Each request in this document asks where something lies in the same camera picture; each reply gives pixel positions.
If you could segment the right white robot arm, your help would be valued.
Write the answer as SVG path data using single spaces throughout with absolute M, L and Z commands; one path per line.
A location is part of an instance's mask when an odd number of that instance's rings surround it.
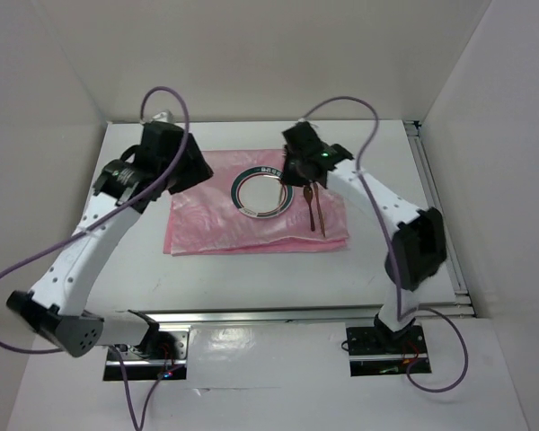
M 421 287 L 447 259 L 442 214 L 398 196 L 363 170 L 349 150 L 323 142 L 307 121 L 298 121 L 282 136 L 283 183 L 292 187 L 317 183 L 379 223 L 387 246 L 384 270 L 394 287 L 374 318 L 374 341 L 384 352 L 395 351 L 414 323 Z

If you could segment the copper fork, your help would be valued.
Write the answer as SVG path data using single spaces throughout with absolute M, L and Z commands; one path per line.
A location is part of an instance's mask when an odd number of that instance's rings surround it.
M 285 198 L 286 198 L 286 186 L 280 182 L 277 209 L 281 208 Z

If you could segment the copper knife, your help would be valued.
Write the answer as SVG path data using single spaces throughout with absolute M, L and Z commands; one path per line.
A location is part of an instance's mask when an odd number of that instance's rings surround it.
M 314 197 L 315 197 L 315 201 L 316 201 L 316 209 L 317 209 L 317 213 L 318 213 L 318 220 L 319 220 L 320 230 L 321 230 L 323 238 L 325 238 L 326 237 L 325 225 L 324 225 L 323 211 L 322 211 L 320 195 L 319 195 L 319 185 L 318 185 L 317 182 L 313 183 L 313 189 L 314 189 Z

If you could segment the copper spoon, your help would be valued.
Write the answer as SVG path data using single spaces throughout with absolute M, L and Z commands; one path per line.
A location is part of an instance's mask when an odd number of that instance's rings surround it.
M 310 185 L 305 185 L 303 187 L 303 195 L 304 195 L 305 202 L 308 206 L 310 230 L 314 232 L 316 229 L 315 221 L 314 221 L 314 211 L 313 211 L 314 193 Z

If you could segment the white plate green rim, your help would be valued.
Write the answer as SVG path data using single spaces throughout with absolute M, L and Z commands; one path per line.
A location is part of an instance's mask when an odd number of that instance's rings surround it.
M 293 188 L 284 184 L 286 198 L 277 209 L 281 174 L 279 169 L 266 165 L 254 166 L 238 174 L 230 189 L 234 206 L 244 216 L 253 219 L 281 216 L 294 200 Z

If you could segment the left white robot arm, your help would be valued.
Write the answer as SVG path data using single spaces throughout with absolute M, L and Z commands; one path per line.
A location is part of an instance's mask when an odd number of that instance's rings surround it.
M 107 163 L 94 182 L 75 229 L 77 240 L 28 292 L 12 292 L 7 307 L 70 356 L 112 345 L 127 345 L 140 358 L 152 356 L 168 339 L 156 321 L 133 310 L 99 316 L 86 311 L 86 303 L 119 241 L 149 204 L 212 175 L 192 134 L 166 122 L 146 123 L 139 144 Z

